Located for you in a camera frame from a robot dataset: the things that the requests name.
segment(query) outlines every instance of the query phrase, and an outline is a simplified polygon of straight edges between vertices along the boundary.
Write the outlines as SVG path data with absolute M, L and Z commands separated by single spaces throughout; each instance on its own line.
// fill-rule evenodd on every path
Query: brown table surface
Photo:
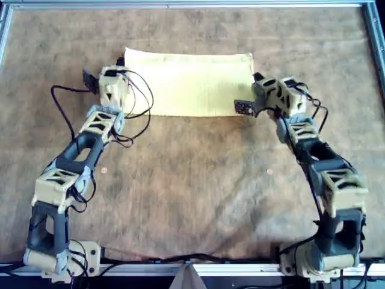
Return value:
M 370 190 L 363 254 L 384 255 L 384 110 L 359 8 L 19 10 L 0 78 L 2 261 L 21 258 L 34 181 L 70 140 L 51 85 L 81 88 L 83 67 L 97 75 L 125 46 L 252 52 L 255 71 L 308 83 L 330 110 L 322 138 L 354 164 Z M 92 94 L 58 97 L 76 130 L 99 102 Z M 127 122 L 124 133 L 145 122 Z M 274 246 L 312 235 L 317 214 L 309 186 L 275 130 L 265 114 L 153 117 L 130 149 L 112 144 L 102 155 L 95 198 L 84 214 L 70 212 L 71 238 L 97 241 L 116 258 L 269 257 Z

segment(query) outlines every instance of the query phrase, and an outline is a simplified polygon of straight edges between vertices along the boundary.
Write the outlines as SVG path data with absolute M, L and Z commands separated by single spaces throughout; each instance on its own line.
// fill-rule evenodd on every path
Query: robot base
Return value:
M 96 242 L 71 240 L 69 244 L 69 249 L 75 252 L 85 253 L 87 263 L 88 263 L 87 274 L 89 276 L 96 276 L 99 274 L 100 246 Z M 77 259 L 84 267 L 87 265 L 85 264 L 85 260 L 82 256 L 71 254 L 71 257 L 74 259 Z M 51 279 L 52 283 L 64 282 L 68 284 L 68 283 L 71 283 L 72 278 L 74 276 L 80 276 L 83 274 L 83 268 L 77 265 L 77 263 L 75 263 L 73 260 L 69 261 L 68 268 L 69 268 L 69 272 L 71 272 L 71 275 L 68 272 L 65 272 L 64 274 L 61 274 L 61 275 L 57 275 L 50 271 L 43 270 L 42 278 L 49 278 Z
M 289 244 L 281 246 L 280 250 L 288 247 Z M 330 283 L 330 278 L 338 278 L 339 270 L 317 271 L 309 262 L 312 251 L 313 241 L 298 246 L 297 249 L 292 249 L 288 253 L 280 256 L 281 272 L 286 276 L 295 276 L 296 274 L 304 278 L 309 278 L 310 283 L 322 281 Z

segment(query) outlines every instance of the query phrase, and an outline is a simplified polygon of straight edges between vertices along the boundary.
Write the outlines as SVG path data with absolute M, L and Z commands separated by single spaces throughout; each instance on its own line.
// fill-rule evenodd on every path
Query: black cable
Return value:
M 135 116 L 126 117 L 127 119 L 134 119 L 134 118 L 137 118 L 137 117 L 142 116 L 143 114 L 149 112 L 149 111 L 152 109 L 152 107 L 153 107 L 153 105 L 154 105 L 154 95 L 153 95 L 152 90 L 151 90 L 149 84 L 147 83 L 147 81 L 146 81 L 146 80 L 145 80 L 139 73 L 137 73 L 137 72 L 135 72 L 135 71 L 132 71 L 132 70 L 129 70 L 129 69 L 127 69 L 127 70 L 121 70 L 121 71 L 119 71 L 118 73 L 119 73 L 119 74 L 122 74 L 123 76 L 125 76 L 125 77 L 129 80 L 129 82 L 131 82 L 131 84 L 132 84 L 132 85 L 133 85 L 133 86 L 134 86 L 134 87 L 135 87 L 135 88 L 136 88 L 136 89 L 137 89 L 137 90 L 138 90 L 138 91 L 139 91 L 139 92 L 146 98 L 145 94 L 141 91 L 141 89 L 140 89 L 140 88 L 133 82 L 132 79 L 130 79 L 130 77 L 128 77 L 128 76 L 126 75 L 126 72 L 133 73 L 133 74 L 139 76 L 139 77 L 141 78 L 141 80 L 144 82 L 144 84 L 146 85 L 147 89 L 149 90 L 149 92 L 150 92 L 150 94 L 151 94 L 151 98 L 152 98 L 151 106 L 149 106 L 148 109 L 142 111 L 140 114 L 137 114 L 137 115 L 135 115 Z
M 318 98 L 313 98 L 313 96 L 311 96 L 308 92 L 305 92 L 303 89 L 299 88 L 298 86 L 305 86 L 307 89 L 309 89 L 309 88 L 307 87 L 307 84 L 303 83 L 303 82 L 297 82 L 293 86 L 293 88 L 296 91 L 298 91 L 298 92 L 302 93 L 303 95 L 305 95 L 307 100 L 310 101 L 313 104 L 313 106 L 316 108 L 316 110 L 314 111 L 313 116 L 312 116 L 313 119 L 317 115 L 317 113 L 318 113 L 320 108 L 322 108 L 325 111 L 324 118 L 323 118 L 323 120 L 321 122 L 321 125 L 319 126 L 319 129 L 318 129 L 318 133 L 321 133 L 322 129 L 324 128 L 324 125 L 325 125 L 325 122 L 327 120 L 327 117 L 329 115 L 329 110 L 327 109 L 327 107 L 321 105 L 321 101 Z
M 317 233 L 315 233 L 314 235 L 312 235 L 311 237 L 309 238 L 306 238 L 305 240 L 302 240 L 302 241 L 299 241 L 295 244 L 292 244 L 290 245 L 289 247 L 286 247 L 284 249 L 282 249 L 281 251 L 278 252 L 278 256 L 282 255 L 282 254 L 285 254 L 285 253 L 288 253 L 290 252 L 292 249 L 297 249 L 299 246 L 303 245 L 303 244 L 306 244 L 312 240 L 315 239 L 315 237 L 317 237 Z
M 111 142 L 118 143 L 121 146 L 123 146 L 124 148 L 130 148 L 134 144 L 134 140 L 132 138 L 127 137 L 125 135 L 118 134 L 114 128 L 112 128 L 111 134 L 115 138 L 115 140 L 111 140 Z M 125 144 L 123 144 L 123 143 L 126 143 L 126 142 L 131 142 L 131 144 L 129 146 L 126 146 Z
M 83 253 L 80 253 L 80 252 L 77 252 L 77 251 L 72 251 L 72 250 L 69 250 L 70 253 L 74 254 L 74 255 L 77 255 L 77 256 L 81 256 L 83 257 L 84 259 L 84 265 L 82 263 L 80 263 L 77 259 L 75 259 L 74 257 L 72 257 L 72 261 L 74 261 L 75 263 L 77 263 L 78 266 L 80 266 L 81 269 L 83 269 L 83 273 L 79 276 L 81 278 L 81 281 L 80 281 L 80 286 L 79 288 L 81 288 L 81 285 L 83 283 L 83 275 L 85 275 L 85 277 L 88 277 L 88 260 L 87 260 L 87 252 L 85 250 L 85 247 L 83 246 L 83 244 L 81 242 L 79 242 L 78 240 L 71 240 L 71 241 L 74 241 L 74 242 L 77 242 L 81 247 L 82 247 L 82 250 L 83 250 Z
M 135 94 L 135 90 L 132 87 L 131 83 L 128 84 L 128 87 L 131 87 L 132 93 L 134 94 L 134 104 L 132 105 L 131 111 L 125 115 L 125 119 L 127 119 L 131 115 L 131 113 L 133 112 L 133 110 L 135 108 L 135 104 L 137 103 L 137 96 Z
M 99 276 L 103 276 L 107 271 L 111 270 L 112 268 L 115 268 L 120 265 L 126 265 L 126 264 L 154 264 L 154 263 L 159 263 L 159 264 L 168 264 L 168 263 L 176 263 L 176 262 L 186 262 L 191 259 L 199 259 L 201 261 L 210 261 L 213 263 L 241 263 L 243 261 L 248 261 L 248 260 L 253 260 L 253 259 L 231 259 L 231 258 L 222 258 L 222 257 L 217 257 L 213 256 L 210 254 L 205 254 L 205 253 L 194 253 L 194 254 L 189 254 L 189 255 L 176 255 L 176 256 L 171 256 L 168 258 L 148 258 L 144 260 L 133 260 L 133 261 L 119 261 L 119 260 L 114 260 L 114 259 L 108 259 L 104 258 L 109 263 L 113 263 L 107 268 L 105 268 Z
M 350 167 L 353 167 L 351 163 L 344 157 L 340 156 Z
M 71 87 L 65 87 L 65 86 L 61 86 L 61 85 L 53 85 L 51 87 L 52 99 L 54 100 L 57 108 L 59 109 L 61 115 L 63 116 L 64 120 L 66 121 L 67 126 L 68 126 L 68 128 L 70 129 L 70 132 L 71 132 L 71 140 L 74 141 L 74 139 L 75 139 L 75 132 L 73 130 L 73 127 L 72 127 L 72 125 L 71 125 L 71 123 L 70 123 L 66 113 L 62 109 L 61 105 L 58 102 L 58 99 L 55 96 L 55 89 L 63 89 L 63 90 L 67 90 L 69 92 L 77 92 L 77 93 L 86 93 L 86 92 L 90 92 L 90 90 L 88 90 L 88 89 L 73 89 Z
M 83 197 L 80 192 L 78 192 L 78 190 L 76 189 L 76 187 L 73 185 L 72 187 L 70 187 L 67 191 L 68 195 L 69 196 L 73 196 L 73 198 L 75 199 L 75 201 L 81 203 L 81 204 L 84 204 L 84 208 L 82 210 L 78 210 L 74 205 L 71 205 L 69 206 L 69 208 L 72 208 L 74 211 L 76 211 L 77 213 L 84 213 L 85 210 L 87 209 L 88 207 L 88 203 L 92 200 L 92 198 L 94 198 L 95 196 L 95 192 L 96 192 L 96 181 L 95 181 L 95 178 L 94 178 L 94 174 L 93 172 L 91 172 L 91 181 L 92 181 L 92 185 L 93 185 L 93 191 L 92 191 L 92 194 L 91 196 L 88 198 L 88 200 L 85 199 L 85 197 Z
M 149 100 L 147 99 L 147 96 L 141 91 L 141 89 L 134 83 L 134 81 L 130 78 L 130 77 L 128 77 L 125 73 L 126 72 L 130 72 L 130 73 L 134 73 L 134 74 L 136 74 L 136 75 L 138 75 L 142 80 L 143 80 L 143 82 L 145 83 L 145 85 L 147 86 L 147 88 L 148 88 L 148 90 L 149 90 L 149 92 L 150 92 L 150 95 L 151 95 L 151 98 L 152 98 L 152 102 L 151 102 L 151 105 L 150 105 L 150 102 L 149 102 Z M 149 125 L 150 125 L 150 121 L 151 121 L 151 108 L 153 107 L 153 105 L 154 105 L 154 95 L 153 95 L 153 93 L 152 93 L 152 91 L 151 91 L 151 88 L 149 87 L 149 85 L 148 85 L 148 83 L 146 82 L 146 80 L 139 74 L 139 73 L 136 73 L 136 72 L 134 72 L 134 71 L 132 71 L 132 70 L 124 70 L 124 72 L 118 72 L 119 74 L 122 74 L 128 81 L 129 81 L 129 83 L 131 83 L 142 95 L 143 95 L 143 97 L 144 97 L 144 99 L 146 100 L 146 102 L 147 102 L 147 106 L 148 106 L 148 108 L 146 109 L 146 110 L 144 110 L 144 111 L 142 111 L 140 114 L 137 114 L 137 115 L 135 115 L 135 116 L 126 116 L 125 117 L 125 119 L 134 119 L 134 118 L 136 118 L 136 117 L 140 117 L 140 116 L 142 116 L 142 115 L 144 115 L 144 114 L 146 114 L 147 112 L 149 113 L 148 114 L 148 119 L 147 119 L 147 123 L 146 123 L 146 125 L 145 125 L 145 127 L 138 133 L 138 134 L 135 134 L 133 137 L 131 137 L 131 139 L 135 139 L 135 138 L 137 138 L 137 137 L 139 137 L 142 133 L 144 133 L 145 131 L 146 131 L 146 129 L 149 127 Z

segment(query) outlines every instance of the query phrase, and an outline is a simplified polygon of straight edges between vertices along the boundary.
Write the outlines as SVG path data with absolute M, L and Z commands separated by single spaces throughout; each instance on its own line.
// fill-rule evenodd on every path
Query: aluminum frame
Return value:
M 240 8 L 240 7 L 359 7 L 363 15 L 371 40 L 374 63 L 378 80 L 385 97 L 385 41 L 374 0 L 122 0 L 106 2 L 106 0 L 5 0 L 0 11 L 0 65 L 7 45 L 7 37 L 11 27 L 14 10 L 42 9 L 106 9 L 106 8 Z M 105 276 L 175 276 L 178 264 L 156 265 L 121 265 L 111 269 Z M 278 264 L 196 264 L 194 268 L 200 276 L 283 276 Z M 365 265 L 348 268 L 344 276 L 363 276 Z M 16 270 L 20 275 L 37 276 L 40 270 L 26 266 Z M 385 276 L 385 264 L 373 264 L 369 276 Z
M 110 264 L 100 265 L 100 271 L 103 271 Z M 204 276 L 256 276 L 256 277 L 284 277 L 280 271 L 279 264 L 194 264 L 198 275 Z M 112 268 L 104 276 L 175 276 L 179 270 L 180 264 L 130 264 L 119 265 Z M 33 266 L 19 268 L 14 273 L 21 276 L 40 276 L 41 270 Z M 344 277 L 363 276 L 365 265 L 360 264 L 355 268 L 343 270 Z M 385 264 L 372 264 L 368 276 L 385 276 Z

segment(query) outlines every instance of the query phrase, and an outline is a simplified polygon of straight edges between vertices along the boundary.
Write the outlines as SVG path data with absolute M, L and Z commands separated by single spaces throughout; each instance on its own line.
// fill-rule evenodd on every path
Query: yellow cloth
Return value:
M 125 66 L 139 73 L 154 94 L 151 114 L 160 116 L 234 116 L 234 99 L 254 100 L 251 54 L 184 55 L 158 54 L 126 48 Z M 149 98 L 140 78 L 128 76 Z M 132 113 L 147 108 L 141 93 L 133 88 L 136 104 Z M 134 104 L 132 89 L 125 112 Z

